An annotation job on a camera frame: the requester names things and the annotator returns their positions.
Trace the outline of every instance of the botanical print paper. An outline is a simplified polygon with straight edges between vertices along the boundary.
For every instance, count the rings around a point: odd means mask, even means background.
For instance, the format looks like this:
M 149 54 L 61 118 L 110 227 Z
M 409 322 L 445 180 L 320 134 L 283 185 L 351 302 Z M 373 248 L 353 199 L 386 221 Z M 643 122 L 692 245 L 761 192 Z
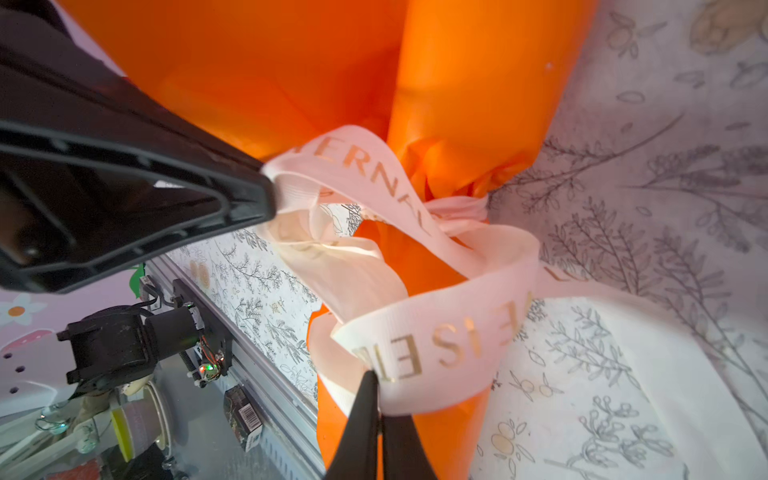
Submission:
M 768 450 L 766 15 L 764 0 L 603 2 L 535 166 L 491 212 L 544 260 L 668 308 Z M 687 476 L 600 313 L 538 304 L 472 477 Z
M 356 205 L 324 208 L 333 215 L 339 235 L 351 235 L 362 221 Z M 168 256 L 305 397 L 317 401 L 317 373 L 306 349 L 306 332 L 321 302 L 252 227 Z

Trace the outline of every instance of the wires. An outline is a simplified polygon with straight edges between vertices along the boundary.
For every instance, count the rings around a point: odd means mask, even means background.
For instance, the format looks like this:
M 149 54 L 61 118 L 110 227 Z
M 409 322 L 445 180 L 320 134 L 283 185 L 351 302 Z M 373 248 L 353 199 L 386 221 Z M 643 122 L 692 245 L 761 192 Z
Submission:
M 223 356 L 218 356 L 216 353 L 214 353 L 214 350 L 210 348 L 210 344 L 208 343 L 208 339 L 205 338 L 205 335 L 200 335 L 200 351 L 208 360 L 209 364 L 215 365 L 217 367 L 216 375 L 211 377 L 209 381 L 218 379 L 221 376 L 221 369 L 224 367 L 224 358 Z
M 154 283 L 154 280 L 152 280 L 152 277 L 151 277 L 151 276 L 147 275 L 147 278 L 148 278 L 148 279 L 149 279 L 149 280 L 150 280 L 152 283 Z M 146 290 L 146 291 L 147 291 L 147 292 L 148 292 L 150 295 L 154 295 L 154 300 L 152 301 L 152 303 L 154 303 L 154 302 L 155 302 L 155 300 L 157 300 L 158 298 L 160 298 L 160 301 L 163 303 L 163 305 L 165 305 L 165 306 L 170 306 L 170 307 L 173 307 L 173 308 L 176 308 L 176 306 L 175 306 L 173 303 L 171 303 L 171 302 L 169 302 L 169 301 L 165 300 L 165 296 L 163 295 L 163 292 L 162 292 L 162 291 L 161 291 L 159 288 L 155 287 L 154 285 L 150 285 L 149 283 L 145 283 L 144 285 L 142 285 L 142 287 L 143 287 L 143 288 L 144 288 L 144 290 Z

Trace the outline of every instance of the drawn leaf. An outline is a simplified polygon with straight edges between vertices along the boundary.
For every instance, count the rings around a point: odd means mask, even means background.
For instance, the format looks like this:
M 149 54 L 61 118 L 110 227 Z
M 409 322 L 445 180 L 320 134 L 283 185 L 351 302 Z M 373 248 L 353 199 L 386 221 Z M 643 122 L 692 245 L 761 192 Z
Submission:
M 720 292 L 720 293 L 708 293 L 704 296 L 704 298 L 728 298 L 731 296 L 731 292 Z
M 645 103 L 645 95 L 639 91 L 623 91 L 616 96 L 616 99 L 628 104 L 642 104 Z
M 657 31 L 661 30 L 662 28 L 666 27 L 666 22 L 659 22 L 654 23 L 653 25 L 648 25 L 647 27 L 643 27 L 640 30 L 637 31 L 638 38 L 646 38 L 652 36 Z
M 710 224 L 710 220 L 712 220 L 712 216 L 714 215 L 714 212 L 707 212 L 700 217 L 696 219 L 696 226 L 697 227 L 706 227 Z
M 696 84 L 704 79 L 703 70 L 684 71 L 674 76 L 675 81 L 688 84 Z
M 611 381 L 608 383 L 608 386 L 614 386 L 619 381 L 619 377 L 621 376 L 622 370 L 617 370 L 616 375 L 614 375 L 614 378 L 611 379 Z
M 531 462 L 536 463 L 536 461 L 533 459 L 533 455 L 531 455 L 531 453 L 528 450 L 526 450 L 525 447 L 523 447 L 522 445 L 519 445 L 519 444 L 517 444 L 516 447 L 518 448 L 518 452 L 523 454 L 523 456 L 525 458 L 527 458 Z
M 738 349 L 740 346 L 744 344 L 744 334 L 741 333 L 736 339 L 733 341 L 733 349 Z
M 533 350 L 528 351 L 528 357 L 536 365 L 547 366 L 547 363 L 544 361 L 544 359 L 542 359 L 542 357 L 538 353 L 534 352 Z
M 627 379 L 629 380 L 629 383 L 631 383 L 636 389 L 640 390 L 640 383 L 629 373 L 627 374 Z
M 728 314 L 728 304 L 725 302 L 722 302 L 720 306 L 717 307 L 717 311 L 715 312 L 715 320 L 722 320 L 725 318 L 725 315 Z
M 599 370 L 595 370 L 595 371 L 594 371 L 594 372 L 592 372 L 592 373 L 589 375 L 589 377 L 587 377 L 587 378 L 588 378 L 590 381 L 592 381 L 592 380 L 596 379 L 597 377 L 599 377 L 599 376 L 602 376 L 602 375 L 603 375 L 603 371 L 604 371 L 604 370 L 605 370 L 605 369 L 599 369 Z
M 621 13 L 611 12 L 609 15 L 611 16 L 611 19 L 617 23 L 617 25 L 628 28 L 634 28 L 635 26 L 634 20 L 622 15 Z

